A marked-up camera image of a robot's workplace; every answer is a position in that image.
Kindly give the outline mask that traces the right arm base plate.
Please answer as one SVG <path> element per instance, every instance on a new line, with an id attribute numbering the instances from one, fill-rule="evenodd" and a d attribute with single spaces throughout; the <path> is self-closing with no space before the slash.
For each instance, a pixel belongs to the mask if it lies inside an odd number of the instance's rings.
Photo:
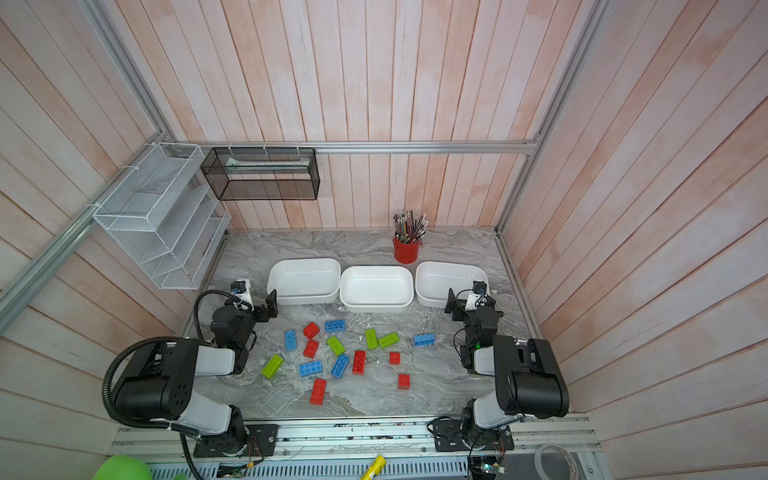
<path id="1" fill-rule="evenodd" d="M 468 422 L 440 416 L 426 424 L 438 452 L 470 452 L 474 450 L 513 450 L 514 442 L 508 428 L 482 429 Z"/>

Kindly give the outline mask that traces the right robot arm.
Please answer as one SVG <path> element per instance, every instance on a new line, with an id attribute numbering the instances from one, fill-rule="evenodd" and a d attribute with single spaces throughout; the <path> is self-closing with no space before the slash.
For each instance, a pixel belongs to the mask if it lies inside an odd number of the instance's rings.
<path id="1" fill-rule="evenodd" d="M 499 430 L 520 415 L 565 416 L 569 393 L 550 343 L 499 334 L 503 313 L 485 283 L 476 281 L 463 292 L 464 300 L 450 289 L 445 305 L 445 312 L 463 325 L 464 343 L 455 349 L 465 369 L 494 380 L 494 390 L 467 403 L 462 433 Z"/>

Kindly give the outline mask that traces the blue lego top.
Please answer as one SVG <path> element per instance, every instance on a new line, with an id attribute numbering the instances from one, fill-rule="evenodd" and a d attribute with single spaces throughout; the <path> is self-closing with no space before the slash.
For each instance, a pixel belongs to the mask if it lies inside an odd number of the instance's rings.
<path id="1" fill-rule="evenodd" d="M 341 332 L 346 330 L 346 322 L 343 319 L 328 320 L 324 322 L 324 329 L 326 332 Z"/>

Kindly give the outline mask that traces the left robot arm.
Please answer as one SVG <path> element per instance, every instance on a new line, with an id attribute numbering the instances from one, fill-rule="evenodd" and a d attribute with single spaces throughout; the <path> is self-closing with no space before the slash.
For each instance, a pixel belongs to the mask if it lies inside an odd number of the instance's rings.
<path id="1" fill-rule="evenodd" d="M 278 293 L 263 304 L 244 297 L 244 285 L 220 291 L 225 303 L 214 311 L 212 340 L 152 337 L 127 347 L 106 370 L 101 398 L 109 417 L 138 429 L 171 430 L 197 442 L 202 457 L 273 455 L 278 427 L 248 424 L 241 410 L 216 402 L 194 388 L 196 379 L 238 375 L 245 369 L 257 335 L 255 327 L 278 315 Z"/>

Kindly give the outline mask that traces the red square lego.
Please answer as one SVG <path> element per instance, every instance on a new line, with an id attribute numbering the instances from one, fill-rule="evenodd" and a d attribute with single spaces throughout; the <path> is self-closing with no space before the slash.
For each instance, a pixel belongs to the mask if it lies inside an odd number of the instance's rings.
<path id="1" fill-rule="evenodd" d="M 314 359 L 318 351 L 318 348 L 319 348 L 319 342 L 316 340 L 310 339 L 303 350 L 303 356 L 309 359 Z"/>
<path id="2" fill-rule="evenodd" d="M 314 339 L 320 333 L 320 328 L 314 322 L 310 322 L 304 329 L 303 334 L 307 339 Z"/>

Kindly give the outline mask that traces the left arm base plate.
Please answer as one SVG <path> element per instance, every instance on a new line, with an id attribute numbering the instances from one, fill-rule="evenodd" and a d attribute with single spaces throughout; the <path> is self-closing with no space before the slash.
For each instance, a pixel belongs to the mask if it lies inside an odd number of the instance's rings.
<path id="1" fill-rule="evenodd" d="M 215 436 L 203 436 L 193 452 L 195 458 L 245 457 L 274 455 L 278 440 L 277 424 L 250 423 L 235 426 Z"/>

